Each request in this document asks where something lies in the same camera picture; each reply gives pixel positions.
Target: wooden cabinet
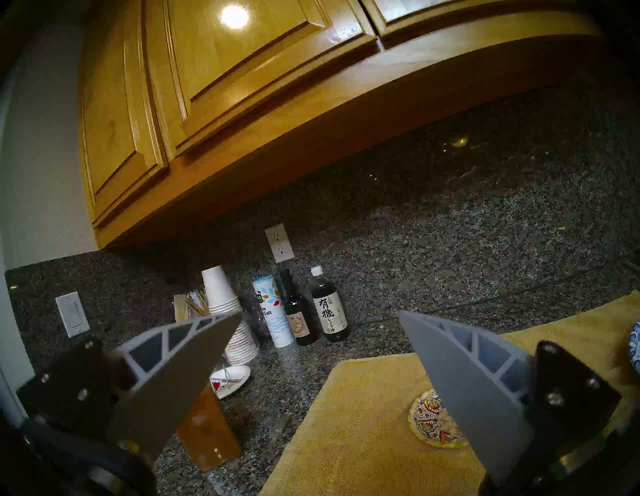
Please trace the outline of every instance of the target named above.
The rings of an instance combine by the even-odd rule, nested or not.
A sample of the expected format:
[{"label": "wooden cabinet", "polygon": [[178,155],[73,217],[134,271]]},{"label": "wooden cabinet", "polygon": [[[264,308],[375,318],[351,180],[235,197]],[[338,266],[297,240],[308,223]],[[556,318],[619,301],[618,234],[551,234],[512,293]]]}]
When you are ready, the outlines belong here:
[{"label": "wooden cabinet", "polygon": [[381,38],[357,0],[101,3],[79,85],[100,247],[180,234],[401,132],[555,84],[602,39],[570,0],[362,1]]},{"label": "wooden cabinet", "polygon": [[357,0],[148,0],[146,25],[169,158],[311,71],[376,43]]},{"label": "wooden cabinet", "polygon": [[496,13],[541,6],[566,7],[573,3],[573,0],[362,0],[383,38],[430,22],[434,28],[440,28],[447,19],[461,22]]},{"label": "wooden cabinet", "polygon": [[86,28],[79,141],[94,225],[166,167],[148,72],[141,0],[106,3]]}]

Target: granite backsplash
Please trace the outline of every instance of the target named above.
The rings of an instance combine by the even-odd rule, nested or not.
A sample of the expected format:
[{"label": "granite backsplash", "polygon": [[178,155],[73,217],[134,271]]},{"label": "granite backsplash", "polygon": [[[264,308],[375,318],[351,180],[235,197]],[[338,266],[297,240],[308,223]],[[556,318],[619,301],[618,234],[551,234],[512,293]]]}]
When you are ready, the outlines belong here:
[{"label": "granite backsplash", "polygon": [[[60,294],[79,292],[91,333],[112,348],[172,321],[172,295],[218,264],[247,309],[253,279],[287,267],[308,295],[309,267],[322,264],[359,324],[624,257],[640,246],[638,95],[603,56],[563,84],[380,143],[182,237],[9,270],[27,353],[38,371],[78,339],[67,338]],[[296,258],[275,264],[264,229],[280,222]]]}]

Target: decorative coaster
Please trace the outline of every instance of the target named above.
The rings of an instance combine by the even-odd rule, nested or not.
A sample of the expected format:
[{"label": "decorative coaster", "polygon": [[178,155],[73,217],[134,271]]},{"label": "decorative coaster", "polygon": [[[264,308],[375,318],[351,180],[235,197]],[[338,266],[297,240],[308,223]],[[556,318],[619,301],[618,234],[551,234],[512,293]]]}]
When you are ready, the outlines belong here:
[{"label": "decorative coaster", "polygon": [[640,321],[636,322],[629,337],[629,358],[634,369],[640,372]]},{"label": "decorative coaster", "polygon": [[408,420],[413,434],[431,446],[462,448],[469,445],[434,389],[421,394],[412,403]]}]

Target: amber plastic piece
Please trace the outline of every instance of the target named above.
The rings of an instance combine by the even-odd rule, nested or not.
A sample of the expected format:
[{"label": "amber plastic piece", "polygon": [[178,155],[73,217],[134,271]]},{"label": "amber plastic piece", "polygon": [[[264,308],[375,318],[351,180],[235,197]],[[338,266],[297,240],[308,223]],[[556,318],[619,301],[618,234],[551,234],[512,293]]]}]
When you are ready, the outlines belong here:
[{"label": "amber plastic piece", "polygon": [[176,431],[191,459],[205,472],[240,454],[220,400],[208,385]]}]

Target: outlet cover plate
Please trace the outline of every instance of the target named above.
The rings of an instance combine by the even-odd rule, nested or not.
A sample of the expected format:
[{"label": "outlet cover plate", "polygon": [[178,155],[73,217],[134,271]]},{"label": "outlet cover plate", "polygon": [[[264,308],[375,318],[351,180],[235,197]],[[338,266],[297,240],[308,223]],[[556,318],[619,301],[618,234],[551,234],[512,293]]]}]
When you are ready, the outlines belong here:
[{"label": "outlet cover plate", "polygon": [[89,322],[86,320],[77,291],[58,296],[56,303],[69,337],[77,336],[81,332],[89,330]]},{"label": "outlet cover plate", "polygon": [[283,223],[265,229],[264,233],[267,235],[267,239],[271,245],[271,251],[273,252],[273,256],[276,257],[277,263],[296,258],[293,254],[287,231],[284,230]]}]

